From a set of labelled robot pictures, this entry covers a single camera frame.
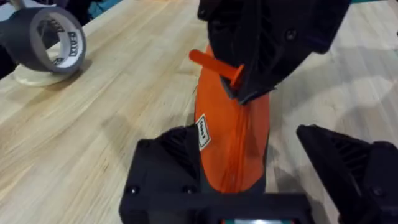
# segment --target orange tab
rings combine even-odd
[[[219,73],[222,77],[231,80],[231,88],[237,89],[240,85],[240,76],[244,65],[240,65],[239,68],[234,68],[227,63],[217,60],[208,54],[205,54],[197,49],[191,50],[189,58],[200,64],[201,66],[212,70],[213,72]]]

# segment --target gray duct tape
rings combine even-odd
[[[60,53],[55,59],[47,55],[37,28],[50,21],[60,39]],[[11,57],[25,67],[41,72],[73,73],[86,54],[86,39],[80,23],[58,7],[25,8],[16,11],[0,25],[1,42]]]

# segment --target wood grain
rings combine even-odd
[[[120,223],[135,143],[185,124],[205,49],[198,2],[123,1],[85,27],[83,71],[0,82],[0,223]]]
[[[85,27],[73,78],[0,81],[0,223],[120,223],[135,143],[192,122],[206,26],[191,1],[122,1]],[[398,19],[388,2],[351,7],[332,49],[271,94],[267,191],[306,191],[318,223],[337,211],[296,135],[300,124],[398,143]]]
[[[307,192],[317,223],[338,213],[296,137],[300,124],[398,146],[398,20],[387,1],[354,4],[331,50],[271,94],[267,191]]]

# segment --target orange plastic piece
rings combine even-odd
[[[240,105],[228,97],[219,77],[235,77],[239,69],[219,63],[210,47],[207,55],[193,50],[190,58],[204,64],[197,86],[195,119],[205,115],[211,138],[201,151],[207,181],[223,193],[250,189],[264,175],[269,96]]]
[[[239,68],[234,68],[227,63],[219,61],[212,56],[205,54],[197,49],[191,50],[189,58],[201,66],[212,70],[213,72],[219,73],[222,77],[231,80],[231,88],[237,89],[240,85],[241,72],[244,65],[240,65]]]

